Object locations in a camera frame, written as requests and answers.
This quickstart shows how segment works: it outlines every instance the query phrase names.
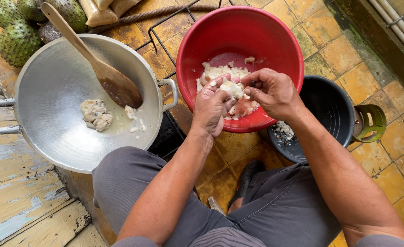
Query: yellow tile floor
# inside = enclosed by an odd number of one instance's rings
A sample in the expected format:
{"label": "yellow tile floor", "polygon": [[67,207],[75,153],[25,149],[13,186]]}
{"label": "yellow tile floor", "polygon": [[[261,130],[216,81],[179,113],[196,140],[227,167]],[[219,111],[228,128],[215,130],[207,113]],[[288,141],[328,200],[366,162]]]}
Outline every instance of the yellow tile floor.
{"label": "yellow tile floor", "polygon": [[[129,11],[130,14],[168,5],[189,3],[190,0],[144,0]],[[362,61],[356,49],[327,9],[322,0],[233,0],[236,4],[251,4],[276,15],[291,28],[304,54],[305,74],[316,74],[335,81],[347,92],[353,104],[376,104],[387,117],[387,129],[380,140],[373,143],[355,143],[348,150],[356,157],[387,197],[404,221],[404,88],[398,81],[381,87]],[[218,3],[201,0],[200,3]],[[200,18],[203,13],[196,13]],[[135,48],[148,40],[147,30],[159,18],[139,21],[102,33]],[[155,31],[176,59],[177,49],[193,21],[188,14],[158,26]],[[157,53],[151,45],[139,53],[152,66],[158,78],[173,72],[175,67],[159,47]],[[14,94],[14,81],[19,70],[0,58],[0,84],[7,96]],[[170,101],[170,89],[161,89],[164,101]],[[181,95],[176,108],[171,110],[184,132],[188,132],[192,115]],[[205,168],[198,181],[201,200],[215,196],[223,210],[238,185],[238,177],[248,161],[263,160],[267,169],[290,165],[275,153],[257,133],[232,134],[222,132],[213,145]],[[330,245],[347,246],[341,233]]]}

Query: plastic bag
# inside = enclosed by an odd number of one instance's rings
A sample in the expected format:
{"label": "plastic bag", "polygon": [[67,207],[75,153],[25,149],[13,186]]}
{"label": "plastic bag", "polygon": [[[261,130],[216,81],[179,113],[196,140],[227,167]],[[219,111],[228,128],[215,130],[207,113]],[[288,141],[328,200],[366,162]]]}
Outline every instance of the plastic bag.
{"label": "plastic bag", "polygon": [[106,25],[118,22],[118,17],[112,12],[111,8],[100,10],[96,6],[94,0],[79,0],[80,5],[88,18],[86,25],[95,27],[99,25]]}
{"label": "plastic bag", "polygon": [[141,0],[114,0],[110,7],[120,18],[124,13],[126,13],[131,7],[135,6]]}
{"label": "plastic bag", "polygon": [[107,7],[109,7],[109,4],[111,4],[112,1],[113,0],[95,0],[95,3],[98,6],[98,9],[106,10]]}

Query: red plastic bowl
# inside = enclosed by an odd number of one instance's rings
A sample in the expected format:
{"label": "red plastic bowl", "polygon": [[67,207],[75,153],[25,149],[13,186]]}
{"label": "red plastic bowl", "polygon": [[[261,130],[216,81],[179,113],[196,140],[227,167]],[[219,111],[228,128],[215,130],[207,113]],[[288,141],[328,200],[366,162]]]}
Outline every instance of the red plastic bowl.
{"label": "red plastic bowl", "polygon": [[[292,79],[298,92],[304,76],[304,62],[298,42],[289,28],[277,17],[264,10],[248,6],[220,8],[200,18],[183,38],[179,47],[176,74],[180,92],[191,111],[196,98],[196,79],[204,68],[225,66],[244,67],[244,59],[253,56],[260,64],[247,64],[249,71],[270,68]],[[233,133],[259,131],[274,124],[259,107],[239,120],[225,120],[223,130]]]}

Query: rubber hose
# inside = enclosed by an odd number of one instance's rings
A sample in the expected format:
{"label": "rubber hose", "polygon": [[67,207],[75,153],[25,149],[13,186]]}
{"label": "rubber hose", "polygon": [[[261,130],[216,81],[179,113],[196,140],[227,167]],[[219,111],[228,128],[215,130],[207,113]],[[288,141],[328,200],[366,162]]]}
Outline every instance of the rubber hose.
{"label": "rubber hose", "polygon": [[[129,16],[120,18],[118,20],[118,22],[94,27],[88,33],[98,34],[100,32],[104,32],[104,31],[109,30],[111,28],[114,28],[114,27],[117,27],[117,26],[120,26],[120,25],[124,25],[124,24],[127,24],[127,23],[131,23],[131,22],[134,22],[134,21],[144,20],[144,19],[147,19],[147,18],[151,18],[151,17],[163,15],[163,14],[174,13],[174,12],[184,8],[184,7],[186,7],[186,5],[179,4],[179,5],[168,6],[168,7],[164,7],[164,8],[155,9],[155,10],[149,10],[149,11],[145,11],[145,12],[142,12],[142,13],[139,13],[139,14],[129,15]],[[218,5],[204,4],[204,3],[202,3],[202,4],[197,3],[197,4],[193,4],[193,5],[190,6],[191,11],[212,11],[212,10],[215,10],[217,8],[218,8]]]}

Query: man's left hand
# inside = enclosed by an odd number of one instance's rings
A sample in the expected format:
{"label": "man's left hand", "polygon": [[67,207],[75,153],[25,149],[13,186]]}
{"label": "man's left hand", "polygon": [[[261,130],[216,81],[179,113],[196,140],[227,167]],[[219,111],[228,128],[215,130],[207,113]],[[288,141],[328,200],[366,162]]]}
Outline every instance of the man's left hand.
{"label": "man's left hand", "polygon": [[230,74],[219,76],[203,87],[197,94],[194,103],[194,116],[191,129],[197,132],[204,132],[213,139],[218,137],[223,129],[223,119],[237,99],[230,99],[231,95],[224,90],[216,90],[221,86],[223,78],[226,77],[232,82],[239,82],[239,77],[231,79]]}

